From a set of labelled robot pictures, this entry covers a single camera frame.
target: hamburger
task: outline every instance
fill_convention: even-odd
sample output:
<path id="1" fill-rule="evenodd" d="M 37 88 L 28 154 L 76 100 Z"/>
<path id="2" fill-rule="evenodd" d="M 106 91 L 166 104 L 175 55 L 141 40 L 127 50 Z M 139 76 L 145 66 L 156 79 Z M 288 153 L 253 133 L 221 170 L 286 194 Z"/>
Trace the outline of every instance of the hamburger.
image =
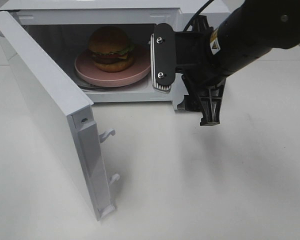
<path id="1" fill-rule="evenodd" d="M 88 49 L 93 63 L 102 71 L 114 73 L 129 68 L 134 63 L 134 44 L 118 27 L 104 26 L 90 37 Z"/>

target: burger patty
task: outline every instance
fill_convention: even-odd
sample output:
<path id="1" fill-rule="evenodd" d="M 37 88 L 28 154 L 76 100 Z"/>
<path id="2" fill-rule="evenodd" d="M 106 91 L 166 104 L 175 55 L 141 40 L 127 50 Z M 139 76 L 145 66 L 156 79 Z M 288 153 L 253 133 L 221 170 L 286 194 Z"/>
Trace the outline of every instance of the burger patty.
<path id="1" fill-rule="evenodd" d="M 117 63 L 117 62 L 126 61 L 128 57 L 129 56 L 126 56 L 125 58 L 119 58 L 119 57 L 107 58 L 107 57 L 104 57 L 102 55 L 92 54 L 92 60 L 95 61 L 96 63 L 99 63 L 99 64 L 114 64 L 114 63 Z"/>
<path id="2" fill-rule="evenodd" d="M 124 61 L 125 59 L 120 59 L 120 58 L 100 58 L 97 56 L 93 56 L 92 60 L 95 61 L 98 64 L 114 64 L 117 62 Z"/>

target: white table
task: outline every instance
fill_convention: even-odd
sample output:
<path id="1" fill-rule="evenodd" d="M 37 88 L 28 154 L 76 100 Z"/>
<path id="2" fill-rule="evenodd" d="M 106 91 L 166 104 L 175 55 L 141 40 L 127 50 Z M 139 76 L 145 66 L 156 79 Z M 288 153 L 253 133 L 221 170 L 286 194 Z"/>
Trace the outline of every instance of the white table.
<path id="1" fill-rule="evenodd" d="M 117 132 L 106 169 L 121 175 L 100 222 L 0 58 L 0 240 L 300 240 L 299 53 L 230 77 L 218 126 L 169 103 L 95 105 L 99 131 Z"/>

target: pink plate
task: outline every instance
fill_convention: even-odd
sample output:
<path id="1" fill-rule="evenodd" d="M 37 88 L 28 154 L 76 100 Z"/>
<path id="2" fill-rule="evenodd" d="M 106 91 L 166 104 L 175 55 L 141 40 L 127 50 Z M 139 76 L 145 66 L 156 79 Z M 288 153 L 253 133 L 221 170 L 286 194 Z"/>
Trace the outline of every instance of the pink plate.
<path id="1" fill-rule="evenodd" d="M 140 45 L 133 50 L 134 63 L 126 70 L 119 72 L 105 72 L 97 68 L 87 49 L 74 62 L 75 70 L 80 78 L 100 87 L 122 87 L 143 79 L 151 69 L 150 51 Z"/>

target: screw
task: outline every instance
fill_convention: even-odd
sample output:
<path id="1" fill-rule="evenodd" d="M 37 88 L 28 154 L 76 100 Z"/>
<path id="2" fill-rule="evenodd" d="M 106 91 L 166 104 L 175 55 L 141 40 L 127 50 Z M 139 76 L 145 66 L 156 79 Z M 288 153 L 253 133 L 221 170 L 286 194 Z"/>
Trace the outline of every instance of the screw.
<path id="1" fill-rule="evenodd" d="M 158 78 L 163 79 L 165 77 L 165 74 L 163 72 L 158 73 Z"/>
<path id="2" fill-rule="evenodd" d="M 282 22 L 286 23 L 286 22 L 288 22 L 288 20 L 289 20 L 289 17 L 287 15 L 282 15 L 281 16 L 281 21 Z"/>
<path id="3" fill-rule="evenodd" d="M 164 42 L 164 40 L 162 39 L 162 37 L 158 37 L 157 39 L 156 39 L 156 43 L 157 44 L 162 44 Z"/>

